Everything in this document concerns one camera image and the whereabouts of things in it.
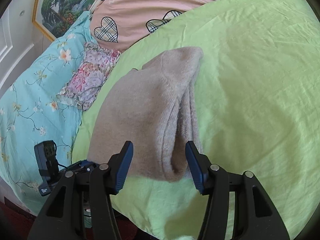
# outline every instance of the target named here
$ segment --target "landscape painting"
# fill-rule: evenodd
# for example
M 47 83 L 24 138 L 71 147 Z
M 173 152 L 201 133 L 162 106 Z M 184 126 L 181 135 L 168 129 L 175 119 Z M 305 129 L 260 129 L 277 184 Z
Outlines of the landscape painting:
M 50 39 L 63 36 L 95 0 L 36 0 L 33 23 Z

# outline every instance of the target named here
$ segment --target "beige sweater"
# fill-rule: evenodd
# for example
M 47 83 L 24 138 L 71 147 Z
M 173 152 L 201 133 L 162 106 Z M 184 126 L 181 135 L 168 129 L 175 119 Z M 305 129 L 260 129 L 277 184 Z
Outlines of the beige sweater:
M 164 51 L 120 78 L 99 111 L 87 159 L 107 163 L 130 140 L 129 174 L 181 179 L 187 170 L 187 141 L 193 140 L 201 152 L 194 82 L 202 56 L 198 47 Z

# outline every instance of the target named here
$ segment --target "blue floral fabric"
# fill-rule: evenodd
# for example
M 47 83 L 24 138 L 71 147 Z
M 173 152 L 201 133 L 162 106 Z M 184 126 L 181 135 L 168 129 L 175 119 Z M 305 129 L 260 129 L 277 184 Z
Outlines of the blue floral fabric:
M 23 72 L 0 99 L 0 176 L 34 213 L 46 200 L 38 191 L 34 146 L 53 140 L 57 160 L 71 164 L 72 147 L 82 111 L 58 103 L 56 94 L 78 70 L 90 34 L 90 13 L 84 12 L 66 32 Z

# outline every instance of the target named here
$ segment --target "floral cushion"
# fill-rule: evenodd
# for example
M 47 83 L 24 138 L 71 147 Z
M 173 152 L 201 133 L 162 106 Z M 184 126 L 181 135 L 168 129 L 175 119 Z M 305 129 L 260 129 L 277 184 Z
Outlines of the floral cushion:
M 59 102 L 77 106 L 83 111 L 88 110 L 95 101 L 120 57 L 119 51 L 103 49 L 92 42 L 85 44 L 84 53 L 80 68 L 57 94 Z
M 44 197 L 34 146 L 54 140 L 57 160 L 71 164 L 72 147 L 82 111 L 58 102 L 56 94 L 76 72 L 90 35 L 90 13 L 84 12 L 23 72 L 0 99 L 0 176 L 31 211 L 38 213 Z

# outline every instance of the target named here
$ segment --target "metal screw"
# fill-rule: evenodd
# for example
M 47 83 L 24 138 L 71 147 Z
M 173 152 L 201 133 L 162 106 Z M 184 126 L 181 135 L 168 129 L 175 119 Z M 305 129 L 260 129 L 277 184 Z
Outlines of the metal screw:
M 99 169 L 102 170 L 102 171 L 105 171 L 109 168 L 109 165 L 106 164 L 106 163 L 103 163 L 99 166 Z
M 67 171 L 64 176 L 66 176 L 66 178 L 71 178 L 73 176 L 73 171 Z
M 246 171 L 244 173 L 248 178 L 252 178 L 253 177 L 253 173 L 251 171 Z
M 210 166 L 210 169 L 213 170 L 213 171 L 218 171 L 218 170 L 220 169 L 220 167 L 219 167 L 219 165 L 217 165 L 217 164 L 212 164 L 212 165 Z

